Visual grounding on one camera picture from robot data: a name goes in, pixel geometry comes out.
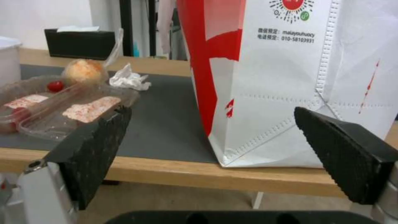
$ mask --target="white table leg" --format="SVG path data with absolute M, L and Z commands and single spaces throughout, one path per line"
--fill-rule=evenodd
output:
M 253 209 L 258 209 L 261 205 L 261 200 L 263 199 L 264 192 L 257 192 L 256 196 L 253 198 L 252 206 Z

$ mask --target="black tissue box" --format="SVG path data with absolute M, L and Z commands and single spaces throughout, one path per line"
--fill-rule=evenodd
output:
M 97 32 L 61 32 L 57 29 L 45 29 L 50 56 L 105 60 L 115 45 L 115 33 Z

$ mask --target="cherry tomato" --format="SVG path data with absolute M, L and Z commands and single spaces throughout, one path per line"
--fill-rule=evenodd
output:
M 64 83 L 62 81 L 54 81 L 54 82 L 50 82 L 47 85 L 47 89 L 50 92 L 59 92 L 61 90 L 64 89 Z
M 21 121 L 23 121 L 23 120 L 25 120 L 26 118 L 28 118 L 28 117 L 31 116 L 30 111 L 29 111 L 28 109 L 24 108 L 24 107 L 15 108 L 15 109 L 12 111 L 11 114 L 12 114 L 12 116 L 13 116 L 13 118 L 14 118 L 14 122 L 11 123 L 11 126 L 12 126 L 12 128 L 14 129 L 14 131 L 17 130 L 17 126 L 18 126 L 18 124 L 19 124 Z

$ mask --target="gray table mat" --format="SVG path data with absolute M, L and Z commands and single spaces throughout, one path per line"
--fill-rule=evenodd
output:
M 23 79 L 58 75 L 61 67 L 21 65 Z M 189 77 L 149 75 L 140 93 L 118 156 L 216 163 L 203 131 Z M 23 134 L 0 135 L 0 147 L 49 151 L 57 142 Z

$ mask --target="floor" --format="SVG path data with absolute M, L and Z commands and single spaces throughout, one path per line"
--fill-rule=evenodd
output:
M 104 223 L 133 210 L 250 210 L 254 192 L 139 183 L 102 185 L 79 224 Z M 264 194 L 260 210 L 349 210 L 344 198 Z

